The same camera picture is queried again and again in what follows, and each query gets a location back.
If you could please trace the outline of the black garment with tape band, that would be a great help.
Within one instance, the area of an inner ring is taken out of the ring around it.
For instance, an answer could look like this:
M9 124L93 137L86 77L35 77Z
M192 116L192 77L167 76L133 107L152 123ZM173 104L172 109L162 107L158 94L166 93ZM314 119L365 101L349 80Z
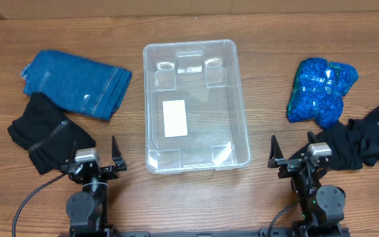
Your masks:
M28 151L40 174L59 170L74 148L96 146L95 140L43 93L31 95L23 115L7 130L13 142Z

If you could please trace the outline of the blue sequin fabric bundle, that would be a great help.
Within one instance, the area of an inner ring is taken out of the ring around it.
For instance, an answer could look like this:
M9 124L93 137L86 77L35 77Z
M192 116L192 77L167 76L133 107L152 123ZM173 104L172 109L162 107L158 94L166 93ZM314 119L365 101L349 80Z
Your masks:
M343 112L343 97L358 80L355 67L308 58L300 62L287 106L290 122L315 120L324 129L338 121Z

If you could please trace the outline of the blue denim jeans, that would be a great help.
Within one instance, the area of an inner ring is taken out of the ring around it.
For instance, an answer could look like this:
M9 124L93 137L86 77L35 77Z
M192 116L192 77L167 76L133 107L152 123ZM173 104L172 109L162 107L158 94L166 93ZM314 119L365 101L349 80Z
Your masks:
M61 109L110 120L124 99L132 72L57 50L42 50L21 72L24 93L41 92Z

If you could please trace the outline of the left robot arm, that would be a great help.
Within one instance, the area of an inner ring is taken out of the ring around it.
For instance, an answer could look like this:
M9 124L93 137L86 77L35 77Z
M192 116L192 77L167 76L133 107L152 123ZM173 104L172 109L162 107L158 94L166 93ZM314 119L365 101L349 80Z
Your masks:
M66 203L70 219L70 236L119 236L116 226L109 223L108 181L119 178L119 172L127 164L119 150L116 138L112 137L111 166L102 167L95 148L74 147L70 158L61 167L61 172L81 185L82 190L72 194Z

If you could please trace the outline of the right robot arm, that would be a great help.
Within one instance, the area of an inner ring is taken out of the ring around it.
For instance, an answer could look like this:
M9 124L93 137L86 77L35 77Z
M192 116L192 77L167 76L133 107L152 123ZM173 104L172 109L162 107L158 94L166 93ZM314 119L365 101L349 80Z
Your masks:
M276 136L271 137L268 168L278 168L279 178L290 178L291 188L297 195L295 203L285 207L273 218L267 230L260 236L291 237L349 237L349 229L343 228L345 192L332 185L322 185L320 179L330 169L332 150L325 142L307 133L309 145L306 152L294 159L285 159ZM275 228L275 222L289 209L299 205L303 218L287 228Z

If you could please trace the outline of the white label in bin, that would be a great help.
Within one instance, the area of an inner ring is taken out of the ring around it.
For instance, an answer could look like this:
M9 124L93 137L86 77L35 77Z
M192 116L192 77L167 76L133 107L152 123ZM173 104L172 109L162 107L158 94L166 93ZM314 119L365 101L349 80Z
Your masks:
M163 118L166 138L188 135L184 100L163 101Z

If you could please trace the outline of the clear plastic storage bin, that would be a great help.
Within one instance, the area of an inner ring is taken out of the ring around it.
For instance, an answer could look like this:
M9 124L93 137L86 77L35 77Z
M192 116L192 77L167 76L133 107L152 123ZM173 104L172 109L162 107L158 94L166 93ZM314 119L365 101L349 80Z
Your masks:
M153 174L247 167L252 154L238 54L228 39L143 49L146 167ZM184 100L188 135L166 138L163 101Z

